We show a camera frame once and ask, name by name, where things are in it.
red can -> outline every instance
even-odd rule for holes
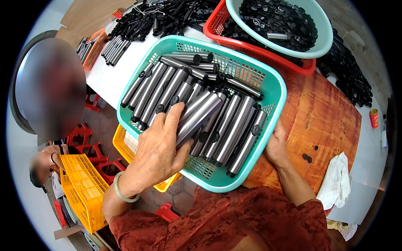
[[[371,126],[375,129],[378,127],[378,110],[372,109],[370,111]]]
[[[113,12],[112,15],[115,16],[117,19],[120,19],[123,16],[123,13],[119,9],[117,9]]]

person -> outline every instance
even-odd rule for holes
[[[112,184],[103,197],[104,216],[121,250],[330,250],[323,206],[287,157],[280,120],[265,154],[278,171],[285,195],[269,187],[217,194],[197,186],[192,207],[171,222],[131,210],[125,200],[183,168],[193,143],[189,140],[175,150],[183,109],[178,103],[167,115],[156,116],[139,136],[135,160],[117,178],[117,189]]]
[[[63,154],[78,154],[78,150],[66,144],[49,145],[31,158],[29,177],[35,187],[42,188],[46,192],[43,185],[53,172],[57,173],[60,182],[60,170],[65,171],[60,158]]]

black button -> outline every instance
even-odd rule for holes
[[[207,142],[207,139],[208,139],[208,133],[207,133],[207,132],[202,132],[202,133],[200,134],[200,137],[198,138],[198,140],[199,140],[201,143]]]
[[[164,110],[164,106],[163,106],[163,104],[160,104],[160,105],[158,105],[158,107],[156,108],[156,113],[163,112],[163,110]]]
[[[219,132],[217,131],[213,132],[211,135],[211,142],[215,143],[216,141],[218,141],[218,139],[219,139]]]
[[[175,95],[175,96],[173,96],[173,98],[170,100],[170,104],[171,104],[171,105],[177,104],[178,101],[179,101],[179,98],[178,98],[177,95]]]
[[[259,125],[255,124],[252,129],[251,129],[251,133],[255,136],[257,134],[259,134],[261,131],[261,128]]]

left hand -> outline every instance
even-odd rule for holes
[[[175,104],[169,113],[158,113],[154,123],[138,138],[134,161],[119,177],[123,196],[131,198],[145,188],[158,184],[184,167],[194,140],[176,151],[176,133],[184,103]]]

white tabletop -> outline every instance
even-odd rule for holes
[[[216,41],[207,38],[193,28],[186,28],[184,34],[186,37],[217,44]],[[86,83],[117,110],[120,96],[129,79],[148,49],[157,40],[152,34],[149,34],[143,43],[132,42],[114,67],[107,66],[104,58],[99,55],[92,70],[86,71]],[[334,77],[329,77],[328,80],[333,84],[336,81]],[[379,127],[377,129],[371,127],[369,117],[371,108],[356,107],[361,114],[361,130],[355,160],[350,172],[351,193],[345,206],[334,208],[328,215],[329,219],[361,224],[377,193],[387,153],[380,146],[383,119],[374,97],[372,105],[372,108],[378,109]]]

